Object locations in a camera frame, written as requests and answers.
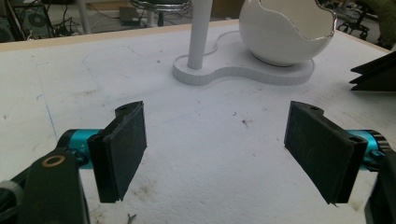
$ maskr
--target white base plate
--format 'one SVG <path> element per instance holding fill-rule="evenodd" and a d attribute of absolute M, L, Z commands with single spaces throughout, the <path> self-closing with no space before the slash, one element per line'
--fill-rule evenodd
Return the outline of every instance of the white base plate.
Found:
<path fill-rule="evenodd" d="M 291 86 L 305 83 L 315 70 L 313 60 L 289 67 L 264 63 L 245 47 L 239 32 L 224 35 L 217 44 L 218 49 L 204 57 L 201 69 L 194 70 L 187 66 L 188 55 L 176 58 L 174 77 L 192 86 L 203 86 L 219 77 L 248 77 L 267 84 Z"/>

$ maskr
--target gray floor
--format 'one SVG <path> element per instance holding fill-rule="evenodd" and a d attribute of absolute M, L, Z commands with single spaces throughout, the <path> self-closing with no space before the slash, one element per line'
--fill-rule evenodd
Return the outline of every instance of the gray floor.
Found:
<path fill-rule="evenodd" d="M 82 29 L 80 27 L 80 20 L 78 14 L 78 8 L 76 5 L 69 5 L 66 13 L 64 14 L 65 6 L 60 5 L 52 5 L 49 9 L 49 18 L 52 24 L 57 24 L 66 20 L 70 17 L 72 18 L 72 23 L 67 22 L 67 29 L 73 30 L 74 35 L 80 35 L 82 33 Z M 138 10 L 139 16 L 143 13 L 143 18 L 145 18 L 146 13 L 142 10 Z M 130 29 L 139 29 L 144 27 L 131 27 L 131 26 L 122 26 L 120 23 L 120 13 L 118 10 L 88 10 L 89 21 L 92 27 L 92 32 L 94 34 L 104 33 L 104 32 L 115 32 L 121 30 L 130 30 Z M 337 11 L 338 19 L 337 26 L 342 24 L 344 21 L 355 21 L 359 17 L 359 11 L 354 8 L 348 9 L 347 11 Z M 191 23 L 192 10 L 184 12 L 184 13 L 165 13 L 164 15 L 164 25 L 176 25 L 176 24 L 186 24 Z M 226 20 L 226 18 L 212 18 L 212 21 L 220 21 Z M 366 41 L 370 43 L 376 43 L 379 38 L 379 27 L 376 21 L 370 19 L 364 19 L 362 22 L 363 25 L 370 28 L 370 32 L 367 36 Z M 353 32 L 352 35 L 359 37 L 359 32 Z"/>

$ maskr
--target white table surface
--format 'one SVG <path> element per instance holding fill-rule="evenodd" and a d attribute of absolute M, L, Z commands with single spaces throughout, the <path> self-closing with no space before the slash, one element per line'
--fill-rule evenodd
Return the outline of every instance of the white table surface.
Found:
<path fill-rule="evenodd" d="M 207 47 L 237 21 L 212 23 Z M 179 83 L 190 26 L 0 45 L 0 179 L 54 149 L 69 129 L 104 128 L 120 105 L 145 103 L 148 148 L 123 202 L 100 204 L 81 171 L 92 223 L 365 223 L 375 174 L 360 171 L 347 204 L 327 205 L 284 148 L 290 101 L 396 146 L 394 93 L 353 92 L 349 70 L 386 54 L 336 33 L 303 85 L 225 77 Z"/>

